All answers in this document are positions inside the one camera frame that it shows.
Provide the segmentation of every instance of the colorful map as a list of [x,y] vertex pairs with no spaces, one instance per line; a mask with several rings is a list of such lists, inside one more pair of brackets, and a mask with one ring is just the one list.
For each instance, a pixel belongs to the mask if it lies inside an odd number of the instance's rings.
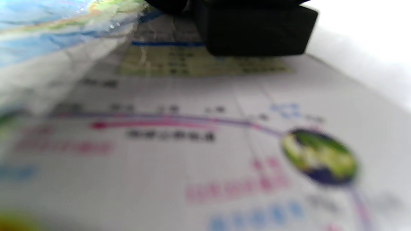
[[146,6],[143,0],[2,1],[0,68],[120,31]]

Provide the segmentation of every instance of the purple line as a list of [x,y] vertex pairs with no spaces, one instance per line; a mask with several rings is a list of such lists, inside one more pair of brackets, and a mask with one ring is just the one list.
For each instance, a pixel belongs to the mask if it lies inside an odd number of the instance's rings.
[[232,120],[232,119],[218,119],[218,118],[207,118],[199,116],[189,116],[189,115],[164,115],[164,114],[109,114],[109,113],[79,113],[79,114],[51,114],[50,118],[69,118],[69,117],[108,117],[108,118],[152,118],[152,119],[170,119],[170,120],[191,120],[191,121],[203,121],[208,123],[215,124],[224,124],[224,125],[234,125],[241,127],[253,127],[257,130],[261,130],[270,135],[281,137],[282,133],[276,130],[273,130],[269,127],[260,126],[258,124],[251,123],[245,120]]
[[371,220],[370,220],[370,217],[369,217],[368,212],[367,212],[367,208],[364,205],[363,200],[361,199],[358,192],[354,189],[354,187],[351,186],[349,188],[349,191],[350,191],[350,193],[353,197],[353,200],[354,200],[358,215],[361,218],[361,222],[363,224],[363,230],[364,231],[372,231],[373,229],[372,229],[372,225],[371,225]]
[[281,132],[275,131],[275,130],[273,130],[271,128],[268,128],[268,127],[260,127],[260,130],[263,131],[263,132],[266,132],[268,134],[274,135],[274,136],[280,136],[280,137],[283,136],[283,134]]

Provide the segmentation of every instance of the blue line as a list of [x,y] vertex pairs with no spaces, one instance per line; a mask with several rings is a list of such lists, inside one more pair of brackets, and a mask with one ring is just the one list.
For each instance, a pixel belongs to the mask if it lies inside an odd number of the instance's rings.
[[183,46],[183,47],[200,47],[204,46],[203,42],[137,42],[132,41],[133,46]]

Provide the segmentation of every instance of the black plastic case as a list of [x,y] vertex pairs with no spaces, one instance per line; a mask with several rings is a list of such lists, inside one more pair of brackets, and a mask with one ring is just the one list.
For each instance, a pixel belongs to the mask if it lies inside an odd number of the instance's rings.
[[220,4],[191,0],[197,29],[217,56],[284,56],[305,52],[318,13],[302,6]]

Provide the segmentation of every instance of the green circle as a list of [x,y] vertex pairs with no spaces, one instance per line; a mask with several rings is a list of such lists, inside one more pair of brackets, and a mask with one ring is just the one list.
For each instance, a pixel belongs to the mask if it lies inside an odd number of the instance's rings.
[[348,184],[358,171],[358,163],[352,152],[324,133],[296,129],[282,139],[281,145],[288,160],[320,184]]

